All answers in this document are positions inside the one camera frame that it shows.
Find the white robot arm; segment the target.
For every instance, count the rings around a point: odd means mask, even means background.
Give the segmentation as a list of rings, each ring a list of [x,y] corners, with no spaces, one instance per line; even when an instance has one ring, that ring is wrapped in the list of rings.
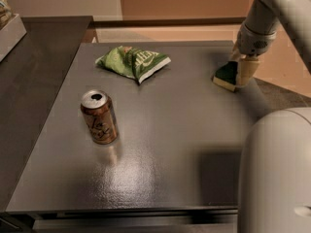
[[[280,21],[306,66],[311,0],[257,0],[243,33],[267,35]],[[311,233],[311,109],[260,119],[241,153],[238,233]]]

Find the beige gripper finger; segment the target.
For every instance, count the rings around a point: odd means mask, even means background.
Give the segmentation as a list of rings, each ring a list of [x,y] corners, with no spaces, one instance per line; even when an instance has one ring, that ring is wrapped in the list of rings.
[[[242,54],[241,54],[239,48],[234,46],[232,49],[232,53],[231,53],[229,60],[234,61],[234,62],[238,62],[240,60],[241,56],[242,56]]]
[[[248,84],[250,79],[259,67],[259,60],[256,57],[245,57],[238,61],[236,85],[243,87]]]

